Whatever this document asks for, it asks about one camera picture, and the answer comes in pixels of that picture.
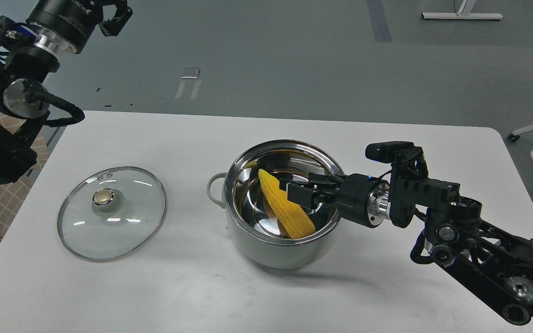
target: yellow corn cob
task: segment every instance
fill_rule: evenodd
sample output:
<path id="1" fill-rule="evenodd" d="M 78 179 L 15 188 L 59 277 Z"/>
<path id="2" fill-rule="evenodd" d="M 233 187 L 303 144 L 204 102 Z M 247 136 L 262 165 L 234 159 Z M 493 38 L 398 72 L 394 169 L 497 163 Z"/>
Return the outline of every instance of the yellow corn cob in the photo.
<path id="1" fill-rule="evenodd" d="M 316 232 L 314 223 L 302 207 L 288 201 L 287 192 L 279 189 L 279 179 L 263 169 L 258 170 L 258 179 L 262 193 L 291 238 L 296 240 Z"/>

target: pot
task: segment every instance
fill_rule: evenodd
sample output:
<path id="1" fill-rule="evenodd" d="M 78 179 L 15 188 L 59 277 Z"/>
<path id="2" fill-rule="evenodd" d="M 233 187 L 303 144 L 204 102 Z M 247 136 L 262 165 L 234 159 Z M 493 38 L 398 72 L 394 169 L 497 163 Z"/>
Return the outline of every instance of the pot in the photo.
<path id="1" fill-rule="evenodd" d="M 293 140 L 268 141 L 241 154 L 226 173 L 209 179 L 207 196 L 228 211 L 228 226 L 238 248 L 250 259 L 273 268 L 299 268 L 320 259 L 337 238 L 341 219 L 332 205 L 304 209 L 316 232 L 293 240 L 287 236 L 260 189 L 258 170 L 278 179 L 306 181 L 309 173 L 343 173 L 326 152 L 308 143 Z M 211 195 L 211 185 L 224 179 L 222 198 Z"/>

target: black mechanical arm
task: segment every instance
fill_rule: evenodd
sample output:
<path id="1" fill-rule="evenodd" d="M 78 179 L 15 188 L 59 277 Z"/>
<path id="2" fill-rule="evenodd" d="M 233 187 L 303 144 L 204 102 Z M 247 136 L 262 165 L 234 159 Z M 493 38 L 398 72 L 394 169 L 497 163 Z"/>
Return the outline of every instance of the black mechanical arm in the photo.
<path id="1" fill-rule="evenodd" d="M 104 21 L 102 7 L 116 6 Z M 64 52 L 80 53 L 96 25 L 104 36 L 117 36 L 133 11 L 127 0 L 39 0 L 26 23 L 0 17 L 0 112 L 25 119 L 15 133 L 0 126 L 0 185 L 13 183 L 36 163 L 31 145 L 43 126 L 82 121 L 83 111 L 49 93 L 42 82 L 59 69 Z M 49 107 L 68 118 L 48 119 Z"/>
<path id="2" fill-rule="evenodd" d="M 366 158 L 391 164 L 389 183 L 383 176 L 311 173 L 307 182 L 282 181 L 281 189 L 300 206 L 332 204 L 343 218 L 369 228 L 384 219 L 406 228 L 417 216 L 425 229 L 412 261 L 436 263 L 506 321 L 527 324 L 533 317 L 533 239 L 483 221 L 481 203 L 461 196 L 459 184 L 430 179 L 423 149 L 412 142 L 368 145 Z M 425 249 L 428 256 L 421 254 Z"/>

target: gray floor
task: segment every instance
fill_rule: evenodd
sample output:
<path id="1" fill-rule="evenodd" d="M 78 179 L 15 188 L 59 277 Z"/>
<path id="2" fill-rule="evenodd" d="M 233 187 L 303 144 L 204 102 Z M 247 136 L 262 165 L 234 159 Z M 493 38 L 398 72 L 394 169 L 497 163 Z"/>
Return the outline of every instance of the gray floor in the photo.
<path id="1" fill-rule="evenodd" d="M 34 3 L 0 0 L 0 15 L 20 21 Z M 450 0 L 130 5 L 120 36 L 96 31 L 82 55 L 64 55 L 49 91 L 89 110 L 482 126 L 504 138 L 533 123 L 533 1 L 474 7 L 502 21 L 421 19 L 453 11 Z M 190 82 L 175 99 L 184 67 L 201 68 L 193 100 Z M 533 132 L 504 141 L 533 198 Z"/>

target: glass lid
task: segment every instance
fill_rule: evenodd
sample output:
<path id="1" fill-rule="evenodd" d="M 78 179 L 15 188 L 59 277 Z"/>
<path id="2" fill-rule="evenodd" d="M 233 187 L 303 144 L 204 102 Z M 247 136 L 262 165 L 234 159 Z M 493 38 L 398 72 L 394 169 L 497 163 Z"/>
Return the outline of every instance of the glass lid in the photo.
<path id="1" fill-rule="evenodd" d="M 134 166 L 100 171 L 82 181 L 59 211 L 63 245 L 91 261 L 133 251 L 161 226 L 166 194 L 150 172 Z"/>

